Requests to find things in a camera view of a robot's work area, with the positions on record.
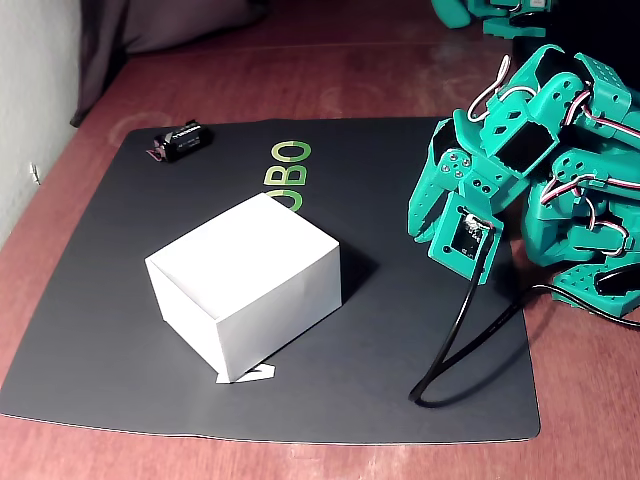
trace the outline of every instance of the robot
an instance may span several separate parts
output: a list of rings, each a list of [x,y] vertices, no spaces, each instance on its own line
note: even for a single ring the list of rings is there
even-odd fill
[[[485,18],[484,33],[512,39],[545,37],[545,25],[554,0],[431,0],[433,9],[449,28],[471,23],[472,15]]]
[[[409,201],[409,234],[483,284],[504,230],[496,215],[527,195],[529,258],[574,264],[553,280],[571,295],[554,298],[622,317],[640,305],[640,93],[555,45],[505,82],[509,64],[505,56],[468,111],[438,123]]]

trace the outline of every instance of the brown wooden surface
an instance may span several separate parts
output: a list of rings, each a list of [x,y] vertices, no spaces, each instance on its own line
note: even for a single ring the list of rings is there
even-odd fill
[[[493,80],[510,45],[482,37],[478,28],[447,31],[428,4],[281,0],[251,29],[131,61],[0,252],[0,379],[128,131],[193,117],[222,123],[427,116],[468,105]],[[521,242],[513,248],[528,277]],[[638,334],[552,304],[548,296],[527,308],[526,320],[542,421],[532,441],[296,446],[0,418],[0,479],[639,478]]]

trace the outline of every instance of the white box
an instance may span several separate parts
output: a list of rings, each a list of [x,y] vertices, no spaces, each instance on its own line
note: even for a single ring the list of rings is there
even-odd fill
[[[145,262],[163,318],[222,382],[342,304],[338,242],[265,194]]]

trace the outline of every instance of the black mat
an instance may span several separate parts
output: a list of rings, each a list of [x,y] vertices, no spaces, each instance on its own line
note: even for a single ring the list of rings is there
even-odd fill
[[[1,412],[113,430],[285,442],[537,435],[522,314],[433,384],[428,397],[439,408],[407,400],[467,285],[406,234],[408,199],[434,126],[434,119],[220,125],[213,146],[171,165],[144,153],[158,130],[132,132],[27,329],[0,391]],[[271,148],[285,140],[312,148],[302,162],[306,184],[291,189],[303,196],[299,213],[341,242],[345,304],[267,360],[275,378],[218,385],[216,373],[162,320],[143,259],[257,192],[278,188],[263,181],[280,163]],[[503,244],[457,345],[502,311],[516,283]]]

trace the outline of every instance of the green plastic bracket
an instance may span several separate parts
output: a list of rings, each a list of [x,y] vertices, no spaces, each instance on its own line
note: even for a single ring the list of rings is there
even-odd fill
[[[482,31],[487,35],[513,40],[516,37],[537,37],[547,36],[547,29],[541,27],[514,27],[509,24],[509,19],[505,17],[488,18],[482,24]]]
[[[602,264],[576,265],[566,272],[556,275],[553,284],[573,293],[582,300],[598,307],[611,315],[622,316],[640,305],[640,292],[629,292],[620,296],[603,296],[598,294],[594,285],[594,276],[599,272],[607,272],[618,266],[640,262],[640,255],[626,258],[623,262],[608,261]],[[576,306],[562,295],[553,294],[554,300],[560,300]]]
[[[460,246],[456,245],[456,233],[462,228],[461,222],[463,222],[466,215],[465,212],[471,212],[483,220],[491,221],[495,226],[494,242],[491,250],[489,250],[485,264],[491,265],[493,263],[493,257],[498,249],[504,224],[494,218],[491,212],[478,209],[477,206],[472,205],[467,199],[455,192],[449,193],[442,213],[440,228],[437,230],[429,247],[429,257],[451,268],[463,277],[471,279],[476,265],[477,254],[486,241],[487,232],[482,232],[482,239],[475,253],[473,251],[462,251]],[[480,277],[480,284],[484,284],[487,281],[488,275],[489,268],[485,269]]]

